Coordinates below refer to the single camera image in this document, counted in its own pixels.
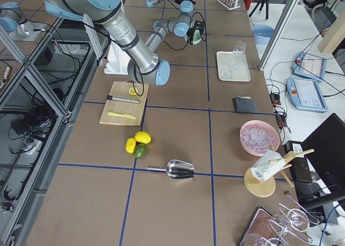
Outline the yellow lemon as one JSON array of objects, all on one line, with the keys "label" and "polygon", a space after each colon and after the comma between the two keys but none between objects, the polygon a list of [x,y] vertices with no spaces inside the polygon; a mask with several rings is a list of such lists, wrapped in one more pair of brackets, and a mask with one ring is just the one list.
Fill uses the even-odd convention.
[{"label": "yellow lemon", "polygon": [[134,135],[134,139],[138,143],[148,144],[151,142],[151,135],[145,131],[139,131]]},{"label": "yellow lemon", "polygon": [[128,138],[125,145],[127,153],[132,154],[136,147],[136,140],[134,138]]}]

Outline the green lime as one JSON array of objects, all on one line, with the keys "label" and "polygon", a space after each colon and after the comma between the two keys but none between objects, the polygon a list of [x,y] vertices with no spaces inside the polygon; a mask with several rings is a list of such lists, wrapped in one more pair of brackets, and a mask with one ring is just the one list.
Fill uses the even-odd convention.
[{"label": "green lime", "polygon": [[146,145],[143,143],[140,143],[135,147],[133,154],[137,159],[141,159],[145,156],[146,152],[147,152]]}]

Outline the blue bowl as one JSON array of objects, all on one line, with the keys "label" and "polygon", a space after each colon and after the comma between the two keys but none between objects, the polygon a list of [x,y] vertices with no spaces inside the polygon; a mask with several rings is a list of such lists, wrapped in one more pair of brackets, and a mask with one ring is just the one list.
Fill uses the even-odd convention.
[{"label": "blue bowl", "polygon": [[266,45],[274,34],[274,28],[268,25],[256,25],[252,32],[257,45]]}]

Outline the mint green bowl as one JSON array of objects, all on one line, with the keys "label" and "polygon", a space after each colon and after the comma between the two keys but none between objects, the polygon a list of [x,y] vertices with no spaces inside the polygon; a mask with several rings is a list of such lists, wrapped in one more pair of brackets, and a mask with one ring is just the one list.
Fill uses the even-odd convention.
[{"label": "mint green bowl", "polygon": [[190,44],[191,45],[197,45],[202,41],[202,36],[199,30],[195,30],[193,34],[191,34],[190,37]]}]

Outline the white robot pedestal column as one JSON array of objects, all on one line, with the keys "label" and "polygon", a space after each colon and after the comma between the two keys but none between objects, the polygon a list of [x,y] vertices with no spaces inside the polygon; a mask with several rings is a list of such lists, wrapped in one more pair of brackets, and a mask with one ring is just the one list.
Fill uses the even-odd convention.
[{"label": "white robot pedestal column", "polygon": [[117,44],[111,42],[107,55],[107,63],[104,69],[104,73],[127,75],[127,67],[129,61],[130,56],[127,55],[126,52],[122,51]]}]

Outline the teach pendant near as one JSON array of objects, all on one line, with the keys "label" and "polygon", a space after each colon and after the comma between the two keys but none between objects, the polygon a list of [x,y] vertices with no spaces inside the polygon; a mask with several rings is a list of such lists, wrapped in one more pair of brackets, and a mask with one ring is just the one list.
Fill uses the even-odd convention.
[{"label": "teach pendant near", "polygon": [[295,108],[320,113],[328,111],[328,106],[316,80],[289,77],[286,87]]}]

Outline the wooden stand with carton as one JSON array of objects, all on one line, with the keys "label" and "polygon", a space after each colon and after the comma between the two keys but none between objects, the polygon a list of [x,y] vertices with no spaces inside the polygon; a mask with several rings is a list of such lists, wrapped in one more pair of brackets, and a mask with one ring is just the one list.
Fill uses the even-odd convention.
[{"label": "wooden stand with carton", "polygon": [[314,152],[314,149],[299,153],[290,151],[285,156],[281,156],[278,152],[268,150],[252,167],[246,170],[244,174],[245,187],[254,196],[261,198],[269,197],[275,191],[274,175],[277,173],[281,173],[288,184],[294,187],[294,184],[283,170],[291,166],[290,162],[294,158],[299,158],[312,152]]}]

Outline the light blue cup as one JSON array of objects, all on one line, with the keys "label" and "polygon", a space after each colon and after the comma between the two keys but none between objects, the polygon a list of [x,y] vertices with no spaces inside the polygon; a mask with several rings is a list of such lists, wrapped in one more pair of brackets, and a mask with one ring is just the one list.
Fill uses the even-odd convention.
[{"label": "light blue cup", "polygon": [[192,1],[182,1],[180,4],[181,12],[191,12],[194,10],[194,5]]}]

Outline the clear stemmed glass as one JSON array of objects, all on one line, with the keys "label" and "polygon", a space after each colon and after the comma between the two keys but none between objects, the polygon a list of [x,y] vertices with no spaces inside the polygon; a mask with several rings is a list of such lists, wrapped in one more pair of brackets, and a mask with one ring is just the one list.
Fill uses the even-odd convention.
[{"label": "clear stemmed glass", "polygon": [[236,41],[233,50],[232,50],[232,58],[231,58],[231,64],[230,64],[230,70],[238,70],[240,67],[240,64],[244,58],[246,50],[246,43],[243,40]]}]

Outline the metal ice scoop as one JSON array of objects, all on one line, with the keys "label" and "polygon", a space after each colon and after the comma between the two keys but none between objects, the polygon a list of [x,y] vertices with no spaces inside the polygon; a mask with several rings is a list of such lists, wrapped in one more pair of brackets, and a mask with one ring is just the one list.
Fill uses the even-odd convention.
[{"label": "metal ice scoop", "polygon": [[181,160],[170,160],[165,167],[148,166],[148,170],[165,172],[171,179],[182,180],[194,177],[194,165]]}]

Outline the wine glasses on tray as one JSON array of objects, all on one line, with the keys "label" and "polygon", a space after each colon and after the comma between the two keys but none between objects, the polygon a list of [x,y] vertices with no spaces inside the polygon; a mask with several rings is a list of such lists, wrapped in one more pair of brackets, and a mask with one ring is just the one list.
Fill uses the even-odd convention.
[{"label": "wine glasses on tray", "polygon": [[307,235],[310,220],[305,211],[278,204],[279,212],[271,214],[258,207],[238,245],[313,245]]}]

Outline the wooden cutting board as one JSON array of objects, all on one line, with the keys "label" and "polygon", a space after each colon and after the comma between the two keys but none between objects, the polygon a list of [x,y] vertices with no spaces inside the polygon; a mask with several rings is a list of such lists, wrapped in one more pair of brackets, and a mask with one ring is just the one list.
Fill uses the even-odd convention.
[{"label": "wooden cutting board", "polygon": [[[135,87],[139,91],[139,95],[129,95],[128,90],[131,87]],[[144,107],[146,104],[146,98],[149,90],[148,84],[134,84],[132,82],[113,82],[112,88],[108,95],[113,95],[123,98],[132,98],[140,101],[139,104],[121,102],[114,100],[106,100],[106,104],[103,108],[99,123],[106,125],[120,125],[120,126],[140,126],[142,122],[142,116]],[[115,112],[120,114],[131,114],[136,117],[136,120],[108,116],[108,112]]]}]

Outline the grey folded cloth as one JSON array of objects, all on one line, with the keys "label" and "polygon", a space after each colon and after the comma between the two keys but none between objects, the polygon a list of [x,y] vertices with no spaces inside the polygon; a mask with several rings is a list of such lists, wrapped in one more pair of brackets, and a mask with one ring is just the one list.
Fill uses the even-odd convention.
[{"label": "grey folded cloth", "polygon": [[232,98],[234,110],[236,113],[256,113],[257,107],[251,97],[235,96]]}]

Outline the black monitor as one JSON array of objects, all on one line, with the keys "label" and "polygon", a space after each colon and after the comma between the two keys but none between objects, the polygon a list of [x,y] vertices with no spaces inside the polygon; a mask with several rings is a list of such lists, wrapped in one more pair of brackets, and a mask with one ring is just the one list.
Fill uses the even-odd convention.
[{"label": "black monitor", "polygon": [[304,202],[303,207],[311,210],[335,201],[344,204],[344,121],[332,113],[303,142],[286,142],[285,152],[292,151],[293,144],[314,150],[306,159],[330,190],[328,195]]}]

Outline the yellow lemon back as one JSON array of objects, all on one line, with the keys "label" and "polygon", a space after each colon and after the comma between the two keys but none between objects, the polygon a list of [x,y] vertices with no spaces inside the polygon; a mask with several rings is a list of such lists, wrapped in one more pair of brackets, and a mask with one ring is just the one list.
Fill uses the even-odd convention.
[{"label": "yellow lemon back", "polygon": [[138,143],[148,144],[151,142],[151,135],[145,131],[139,131],[134,135],[134,139]]}]

